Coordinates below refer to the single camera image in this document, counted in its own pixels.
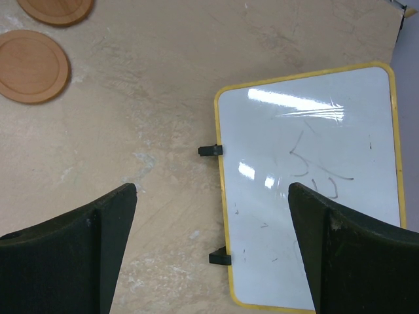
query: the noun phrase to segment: black clip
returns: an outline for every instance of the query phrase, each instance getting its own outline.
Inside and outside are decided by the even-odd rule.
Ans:
[[[214,146],[201,146],[198,148],[198,153],[201,157],[219,156],[223,154],[223,146],[217,144]]]
[[[226,247],[221,247],[215,252],[210,253],[209,257],[210,264],[217,264],[223,266],[231,265],[231,255],[227,255]]]

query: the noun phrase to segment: handwriting on whiteboard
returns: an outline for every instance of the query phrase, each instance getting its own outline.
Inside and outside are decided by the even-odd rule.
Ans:
[[[313,130],[313,128],[308,123],[306,123],[306,125],[313,131],[313,133],[315,133],[316,135],[319,136],[319,134],[316,133]],[[352,177],[345,177],[343,175],[339,175],[339,174],[337,174],[335,172],[332,172],[332,171],[328,170],[326,167],[323,167],[323,166],[321,166],[321,165],[319,165],[319,164],[317,164],[317,163],[315,163],[315,162],[307,159],[305,156],[303,156],[303,155],[295,152],[296,149],[298,148],[299,143],[301,142],[301,139],[302,139],[303,135],[304,135],[304,131],[301,131],[301,133],[299,135],[299,138],[297,139],[297,142],[295,143],[293,149],[291,149],[289,151],[289,154],[290,155],[294,156],[295,158],[298,158],[302,162],[302,165],[304,165],[304,168],[302,168],[303,170],[301,171],[301,173],[294,174],[293,176],[294,177],[305,177],[306,175],[309,175],[310,174],[310,168],[311,167],[317,167],[317,168],[323,170],[324,172],[326,172],[329,175],[329,177],[327,179],[333,185],[333,188],[335,190],[335,195],[328,196],[328,198],[337,199],[338,198],[338,186],[337,186],[336,181],[334,180],[334,178],[341,179],[341,180],[347,180],[347,181],[352,181],[354,178],[352,178]],[[314,190],[316,192],[319,192],[319,189],[318,189],[318,186],[316,184],[316,181],[314,179],[311,179],[311,181],[312,181]]]

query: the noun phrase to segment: round wooden board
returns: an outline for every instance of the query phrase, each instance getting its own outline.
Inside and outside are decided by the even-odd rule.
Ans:
[[[18,0],[34,19],[52,26],[71,26],[86,18],[94,0]]]
[[[0,94],[21,103],[43,103],[67,85],[70,64],[50,37],[36,31],[0,35]]]

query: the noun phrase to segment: beige countertop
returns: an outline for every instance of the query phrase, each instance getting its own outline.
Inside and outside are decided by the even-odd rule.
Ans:
[[[233,303],[213,98],[230,84],[380,60],[401,13],[383,0],[97,0],[79,25],[32,20],[0,4],[0,33],[40,31],[73,77],[50,103],[0,96],[0,233],[88,203],[124,182],[138,205],[112,314],[258,313]]]

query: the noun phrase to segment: whiteboard surface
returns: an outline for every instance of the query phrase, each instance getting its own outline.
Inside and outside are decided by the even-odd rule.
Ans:
[[[227,90],[218,100],[234,295],[314,310],[287,202],[300,182],[400,226],[381,67]]]

